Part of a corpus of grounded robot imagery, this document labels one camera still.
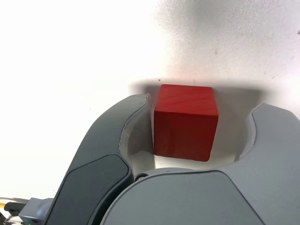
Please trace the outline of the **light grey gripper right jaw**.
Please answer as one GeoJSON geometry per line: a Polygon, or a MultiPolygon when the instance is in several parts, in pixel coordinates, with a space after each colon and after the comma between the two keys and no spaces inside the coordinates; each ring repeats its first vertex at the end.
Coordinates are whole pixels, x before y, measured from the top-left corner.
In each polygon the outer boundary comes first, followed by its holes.
{"type": "Polygon", "coordinates": [[[103,225],[297,225],[300,121],[268,104],[249,115],[236,162],[208,171],[161,173],[125,189],[103,225]]]}

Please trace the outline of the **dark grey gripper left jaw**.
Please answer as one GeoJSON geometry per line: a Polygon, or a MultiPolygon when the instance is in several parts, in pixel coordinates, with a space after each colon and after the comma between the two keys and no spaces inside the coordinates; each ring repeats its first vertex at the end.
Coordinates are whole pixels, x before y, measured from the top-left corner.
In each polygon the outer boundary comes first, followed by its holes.
{"type": "Polygon", "coordinates": [[[135,176],[154,167],[150,95],[131,95],[104,112],[88,130],[45,224],[100,224],[135,176]]]}

